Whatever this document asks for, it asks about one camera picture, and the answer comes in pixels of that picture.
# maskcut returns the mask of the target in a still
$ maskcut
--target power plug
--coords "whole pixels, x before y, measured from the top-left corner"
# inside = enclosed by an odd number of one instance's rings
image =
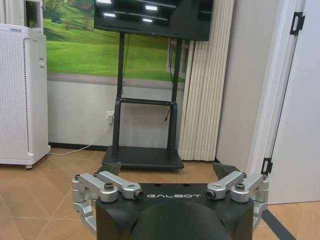
[[[109,124],[112,124],[115,119],[115,111],[106,111],[106,119]]]

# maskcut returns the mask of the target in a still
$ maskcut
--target green grass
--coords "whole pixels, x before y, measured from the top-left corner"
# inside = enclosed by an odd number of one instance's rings
[[[47,38],[49,72],[75,73],[116,77],[118,75],[119,34],[83,28],[84,13],[61,3],[59,12],[44,13],[44,34]],[[59,17],[62,24],[51,22]],[[66,29],[66,20],[71,24]],[[171,81],[166,72],[168,39],[133,34],[130,36],[126,78]]]

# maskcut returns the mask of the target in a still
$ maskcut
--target tv screen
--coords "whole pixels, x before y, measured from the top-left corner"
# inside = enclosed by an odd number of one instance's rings
[[[94,28],[208,41],[213,0],[95,0]]]

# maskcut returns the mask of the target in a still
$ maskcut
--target cable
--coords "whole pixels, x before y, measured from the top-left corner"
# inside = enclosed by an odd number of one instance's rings
[[[90,145],[87,145],[83,148],[80,148],[80,149],[77,149],[77,150],[73,150],[73,151],[68,151],[68,152],[65,152],[65,153],[55,153],[55,152],[49,152],[48,154],[50,155],[57,155],[57,156],[63,156],[63,155],[67,155],[67,154],[72,154],[72,153],[76,153],[76,152],[79,152],[81,150],[84,150],[84,149],[87,149],[89,147],[91,147],[93,144],[95,144],[96,142],[98,142],[107,132],[108,130],[110,129],[111,125],[107,128],[107,130],[105,130],[105,132],[96,140],[94,141],[92,144]]]
[[[172,82],[172,84],[174,84],[174,78],[172,77],[172,70],[171,70],[171,40],[172,40],[172,38],[170,37],[170,42],[169,42],[169,69],[170,69],[171,82]],[[171,110],[171,106],[168,109],[168,113],[166,114],[166,117],[165,117],[164,121],[168,120],[168,116],[169,116],[170,110]]]
[[[131,35],[129,33],[128,42],[126,44],[126,54],[125,54],[124,67],[123,67],[123,73],[122,73],[121,96],[124,94],[124,86],[127,85],[127,82],[124,81],[124,76],[125,76],[125,73],[126,73],[126,65],[127,65],[128,51],[129,51],[130,36]]]
[[[174,78],[172,77],[172,70],[171,70],[171,40],[172,40],[172,38],[170,37],[170,42],[169,42],[169,69],[170,69],[171,82],[172,82],[172,84],[174,84]]]

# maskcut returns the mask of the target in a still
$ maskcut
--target metal linkage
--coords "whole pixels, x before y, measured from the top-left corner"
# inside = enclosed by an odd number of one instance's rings
[[[139,200],[144,196],[144,192],[138,183],[126,181],[108,171],[100,172],[97,178],[105,183],[113,183],[125,199]]]
[[[126,199],[138,200],[143,197],[138,183],[125,181],[108,171],[96,172],[93,176],[83,173],[72,179],[73,208],[80,213],[83,224],[94,235],[97,235],[97,224],[88,200],[91,200],[93,207],[97,198],[102,202],[112,203],[118,199],[118,191]]]
[[[230,197],[238,203],[246,203],[249,201],[250,192],[254,191],[264,181],[261,174],[255,173],[247,177],[242,183],[237,183],[230,190]]]
[[[87,201],[74,202],[73,208],[80,213],[82,223],[96,236],[97,224],[93,210]]]
[[[218,182],[211,182],[207,186],[206,196],[208,199],[224,199],[227,191],[237,183],[241,183],[244,180],[244,175],[240,171],[234,171]]]
[[[264,210],[268,208],[269,180],[266,175],[234,171],[218,182],[209,183],[206,196],[210,200],[223,199],[230,190],[230,197],[238,203],[253,200],[253,228],[255,229]]]
[[[269,180],[266,175],[253,174],[242,183],[237,183],[230,190],[230,197],[238,203],[253,200],[253,228],[255,229],[264,210],[268,208]]]

